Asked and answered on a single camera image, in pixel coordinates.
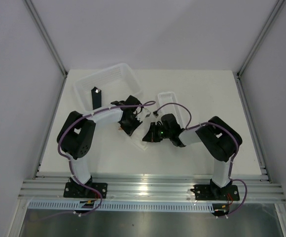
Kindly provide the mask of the white paper napkin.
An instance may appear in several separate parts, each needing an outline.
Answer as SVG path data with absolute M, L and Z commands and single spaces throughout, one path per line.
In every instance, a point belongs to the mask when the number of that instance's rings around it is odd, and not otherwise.
M 137 148 L 145 151 L 148 147 L 147 142 L 143 141 L 144 136 L 147 133 L 147 127 L 144 124 L 141 124 L 128 139 L 131 141 L 133 145 Z

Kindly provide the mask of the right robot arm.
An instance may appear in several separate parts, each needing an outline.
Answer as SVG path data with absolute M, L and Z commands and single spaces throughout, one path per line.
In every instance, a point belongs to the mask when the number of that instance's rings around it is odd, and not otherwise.
M 243 142 L 234 129 L 218 116 L 194 127 L 182 128 L 173 114 L 165 114 L 160 121 L 150 124 L 143 141 L 159 143 L 164 139 L 180 148 L 201 142 L 215 159 L 214 173 L 210 180 L 211 195 L 222 199 L 228 194 L 228 186 L 232 184 L 233 160 Z

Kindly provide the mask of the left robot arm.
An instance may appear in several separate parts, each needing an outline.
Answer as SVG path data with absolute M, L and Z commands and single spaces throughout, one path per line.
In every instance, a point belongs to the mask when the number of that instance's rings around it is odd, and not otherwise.
M 76 182 L 74 190 L 80 197 L 92 193 L 91 173 L 85 156 L 96 129 L 118 123 L 128 136 L 132 136 L 148 116 L 150 111 L 132 95 L 125 101 L 114 101 L 87 115 L 77 111 L 69 113 L 57 137 L 58 153 L 68 159 L 71 177 Z

